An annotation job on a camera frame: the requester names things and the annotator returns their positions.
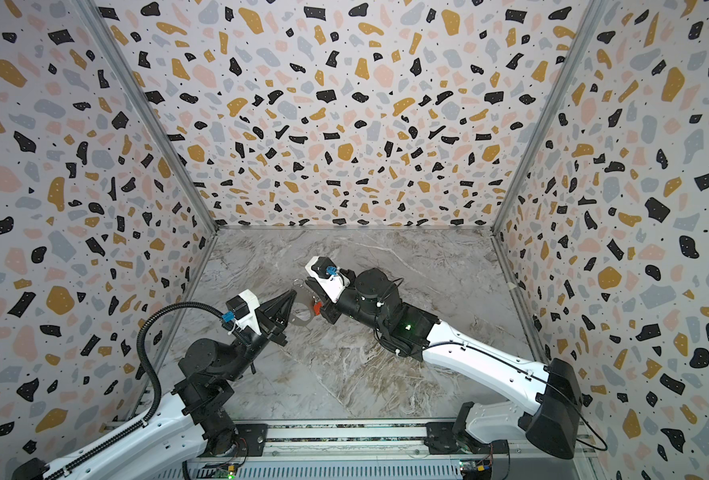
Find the metal keyring plate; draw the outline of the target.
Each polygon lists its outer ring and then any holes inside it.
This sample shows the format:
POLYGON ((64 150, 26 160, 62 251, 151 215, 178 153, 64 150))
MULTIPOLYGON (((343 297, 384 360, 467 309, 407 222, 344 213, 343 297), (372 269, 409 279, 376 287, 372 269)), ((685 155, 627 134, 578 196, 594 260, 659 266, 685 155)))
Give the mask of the metal keyring plate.
POLYGON ((314 306, 318 302, 318 296, 312 288, 306 285, 306 281, 296 278, 292 282, 292 289, 296 291, 296 298, 292 304, 292 314, 290 314, 290 324, 296 326, 307 326, 318 316, 314 312, 314 306))

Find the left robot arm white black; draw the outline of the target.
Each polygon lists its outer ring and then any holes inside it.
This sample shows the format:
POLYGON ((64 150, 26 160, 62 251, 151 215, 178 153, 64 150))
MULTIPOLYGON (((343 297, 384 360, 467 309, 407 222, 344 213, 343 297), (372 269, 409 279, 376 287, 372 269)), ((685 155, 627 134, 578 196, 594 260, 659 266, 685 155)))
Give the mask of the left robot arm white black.
POLYGON ((296 290, 260 301, 250 290, 228 300, 226 310, 196 301, 178 302, 152 314, 140 328, 136 351, 152 387, 150 407, 102 439, 46 462, 40 458, 18 466, 16 479, 148 479, 173 467, 188 476, 188 462, 200 456, 220 458, 228 473, 264 453, 268 427, 238 426, 224 406, 234 396, 232 384, 254 370, 254 362, 270 343, 284 346, 296 290), (218 319, 234 336, 230 344, 210 338, 194 342, 178 368, 184 378, 170 391, 146 352, 146 336, 164 316, 186 309, 202 310, 218 319))

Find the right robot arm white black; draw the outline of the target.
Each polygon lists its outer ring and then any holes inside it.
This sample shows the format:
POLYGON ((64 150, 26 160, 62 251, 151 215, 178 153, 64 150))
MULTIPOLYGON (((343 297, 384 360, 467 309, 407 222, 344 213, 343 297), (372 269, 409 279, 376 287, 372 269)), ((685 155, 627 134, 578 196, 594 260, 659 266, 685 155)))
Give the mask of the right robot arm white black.
POLYGON ((506 398, 502 408, 476 402, 461 407, 454 434, 466 444, 524 439, 550 456, 574 458, 582 394, 566 361, 526 360, 462 334, 404 302, 398 281, 378 268, 356 274, 328 257, 314 257, 306 273, 306 286, 322 302, 320 315, 328 323, 342 316, 356 320, 388 352, 460 373, 506 398))

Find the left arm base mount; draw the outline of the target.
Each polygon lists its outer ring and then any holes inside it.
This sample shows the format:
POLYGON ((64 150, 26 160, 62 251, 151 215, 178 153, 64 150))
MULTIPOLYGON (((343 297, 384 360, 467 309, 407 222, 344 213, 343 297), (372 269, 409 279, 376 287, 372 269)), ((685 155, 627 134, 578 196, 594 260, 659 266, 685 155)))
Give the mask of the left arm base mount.
POLYGON ((224 408, 198 410, 190 417, 202 429, 206 456, 260 457, 264 453, 268 424, 236 423, 224 408))

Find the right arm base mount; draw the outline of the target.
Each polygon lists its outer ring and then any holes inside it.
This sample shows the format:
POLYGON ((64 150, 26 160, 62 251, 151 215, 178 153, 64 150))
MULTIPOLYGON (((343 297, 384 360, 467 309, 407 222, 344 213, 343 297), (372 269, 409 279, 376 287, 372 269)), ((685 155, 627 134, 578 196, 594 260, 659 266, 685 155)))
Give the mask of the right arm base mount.
POLYGON ((466 422, 470 412, 475 406, 474 402, 465 402, 453 421, 428 422, 426 424, 427 436, 424 444, 429 448, 431 455, 451 454, 504 454, 508 452, 507 440, 495 440, 483 443, 474 438, 466 430, 466 422))

